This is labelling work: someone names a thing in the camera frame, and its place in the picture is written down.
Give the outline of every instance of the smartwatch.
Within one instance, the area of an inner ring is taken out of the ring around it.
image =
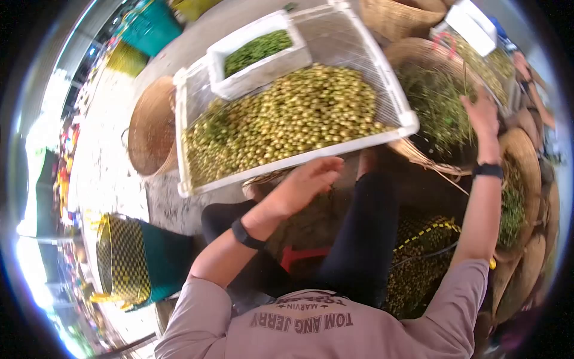
[[[475,167],[472,170],[472,178],[478,175],[494,176],[500,178],[501,180],[504,179],[504,171],[502,170],[502,167],[498,164],[483,163],[482,165]]]
[[[255,250],[265,249],[265,242],[256,240],[247,233],[245,227],[243,227],[243,223],[241,223],[241,218],[236,219],[235,222],[231,224],[231,231],[235,239],[244,246]]]

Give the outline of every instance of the vendor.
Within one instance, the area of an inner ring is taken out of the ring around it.
[[[343,160],[325,157],[294,170],[267,197],[212,204],[202,215],[208,246],[193,263],[156,358],[469,358],[501,215],[497,107],[484,89],[462,102],[478,137],[478,164],[449,270],[415,320],[377,309],[397,238],[392,183],[360,154],[355,195],[314,278],[294,283],[264,250],[279,224],[328,191]],[[249,287],[276,300],[231,318],[226,288]]]

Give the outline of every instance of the person's hand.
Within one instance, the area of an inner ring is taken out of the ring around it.
[[[472,104],[466,96],[461,96],[460,101],[468,113],[468,119],[479,141],[496,138],[499,127],[498,109],[492,95],[484,87],[481,87],[476,103]]]
[[[482,87],[478,91],[476,103],[472,102],[466,96],[461,96],[460,101],[463,103],[468,119],[472,128],[478,137],[478,157],[479,164],[500,163],[500,148],[498,145],[498,117],[497,106],[494,98],[488,91]]]
[[[532,79],[529,70],[530,65],[524,58],[524,54],[520,51],[515,51],[514,54],[512,55],[512,60],[514,62],[514,66],[516,67],[518,72],[520,72],[524,80],[530,81]]]
[[[322,157],[295,169],[261,203],[268,213],[287,219],[327,192],[343,169],[340,157]]]

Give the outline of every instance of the green vegetable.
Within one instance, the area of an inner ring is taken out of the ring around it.
[[[295,9],[297,6],[299,6],[298,3],[296,3],[296,2],[289,2],[289,3],[287,3],[287,5],[283,6],[283,9],[284,9],[285,11],[289,12],[289,11]]]
[[[286,30],[277,30],[249,41],[225,59],[225,78],[293,45]]]
[[[514,76],[514,64],[503,50],[496,48],[486,56],[494,68],[506,79]]]
[[[505,178],[502,188],[502,213],[498,245],[503,249],[511,249],[516,244],[518,233],[525,221],[525,189],[514,158],[505,155],[502,168]]]
[[[420,120],[418,136],[432,140],[433,150],[450,157],[454,148],[472,143],[474,131],[459,99],[460,95],[469,95],[474,100],[475,91],[470,84],[463,85],[449,74],[414,64],[397,70],[397,78]]]
[[[508,104],[508,94],[506,93],[502,83],[497,78],[496,74],[490,67],[488,67],[487,62],[484,58],[478,54],[476,50],[470,46],[468,42],[456,32],[450,33],[456,42],[456,52],[467,62],[468,66],[472,68],[476,73],[486,82],[488,87],[494,92],[498,100],[501,102],[502,106]]]

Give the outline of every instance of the leg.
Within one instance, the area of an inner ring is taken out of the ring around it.
[[[223,232],[231,228],[231,224],[246,214],[257,204],[248,200],[236,204],[211,204],[201,214],[201,225],[207,244],[214,241]],[[291,278],[280,264],[265,250],[259,251],[237,277],[230,283],[229,288],[235,294],[247,293],[251,290],[263,292],[277,298],[286,294]]]
[[[361,158],[351,208],[316,278],[351,300],[380,307],[397,241],[398,201],[387,176],[361,173],[365,161]]]

